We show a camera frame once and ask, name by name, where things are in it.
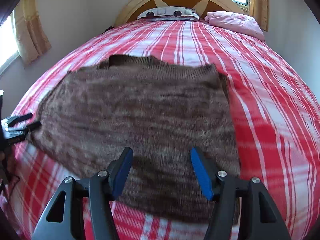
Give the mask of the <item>yellow side window curtain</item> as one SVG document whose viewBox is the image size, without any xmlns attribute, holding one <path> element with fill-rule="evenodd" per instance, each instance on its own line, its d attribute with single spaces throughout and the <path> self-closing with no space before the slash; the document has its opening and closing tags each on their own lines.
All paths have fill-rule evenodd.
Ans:
<svg viewBox="0 0 320 240">
<path fill-rule="evenodd" d="M 36 0 L 20 0 L 11 13 L 18 53 L 24 64 L 31 64 L 51 49 L 36 7 Z"/>
</svg>

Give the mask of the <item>grey patterned pillow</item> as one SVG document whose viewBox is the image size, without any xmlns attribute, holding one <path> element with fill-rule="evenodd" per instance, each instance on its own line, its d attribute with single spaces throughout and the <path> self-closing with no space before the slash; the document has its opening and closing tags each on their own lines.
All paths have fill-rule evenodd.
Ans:
<svg viewBox="0 0 320 240">
<path fill-rule="evenodd" d="M 163 20 L 191 20 L 199 21 L 200 16 L 194 9 L 185 7 L 156 7 L 142 12 L 137 20 L 140 19 L 163 19 Z"/>
</svg>

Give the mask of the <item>side window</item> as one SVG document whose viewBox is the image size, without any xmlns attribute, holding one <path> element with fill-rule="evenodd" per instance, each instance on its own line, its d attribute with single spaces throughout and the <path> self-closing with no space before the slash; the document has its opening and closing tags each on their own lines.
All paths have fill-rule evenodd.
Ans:
<svg viewBox="0 0 320 240">
<path fill-rule="evenodd" d="M 14 62 L 20 55 L 15 36 L 15 27 L 12 23 L 12 16 L 8 16 L 1 25 L 1 51 L 0 51 L 0 72 L 1 75 L 7 70 L 12 62 Z"/>
</svg>

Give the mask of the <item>brown knitted sweater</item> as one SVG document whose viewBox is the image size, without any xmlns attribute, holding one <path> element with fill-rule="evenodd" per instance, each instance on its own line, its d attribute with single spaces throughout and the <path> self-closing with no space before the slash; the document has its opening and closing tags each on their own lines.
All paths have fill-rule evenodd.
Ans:
<svg viewBox="0 0 320 240">
<path fill-rule="evenodd" d="M 213 64 L 112 55 L 68 72 L 42 99 L 36 118 L 41 127 L 28 141 L 80 178 L 132 148 L 118 199 L 159 217 L 205 223 L 211 216 L 214 204 L 201 193 L 191 166 L 193 147 L 240 174 L 228 81 Z"/>
</svg>

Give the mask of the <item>cream wooden headboard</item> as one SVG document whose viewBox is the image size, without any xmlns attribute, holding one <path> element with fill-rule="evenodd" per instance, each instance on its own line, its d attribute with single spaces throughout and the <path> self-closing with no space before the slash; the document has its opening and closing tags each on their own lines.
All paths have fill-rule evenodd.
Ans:
<svg viewBox="0 0 320 240">
<path fill-rule="evenodd" d="M 156 7 L 186 7 L 194 9 L 200 18 L 208 12 L 230 11 L 243 14 L 244 11 L 232 0 L 130 0 L 117 16 L 114 26 L 135 21 L 144 11 Z"/>
</svg>

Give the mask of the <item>pink pillow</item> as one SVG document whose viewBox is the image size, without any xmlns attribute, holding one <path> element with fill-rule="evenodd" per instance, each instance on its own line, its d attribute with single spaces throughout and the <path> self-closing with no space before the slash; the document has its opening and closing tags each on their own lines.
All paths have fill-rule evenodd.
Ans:
<svg viewBox="0 0 320 240">
<path fill-rule="evenodd" d="M 263 31 L 256 20 L 248 15 L 228 11 L 207 12 L 204 20 L 210 25 L 265 41 Z"/>
</svg>

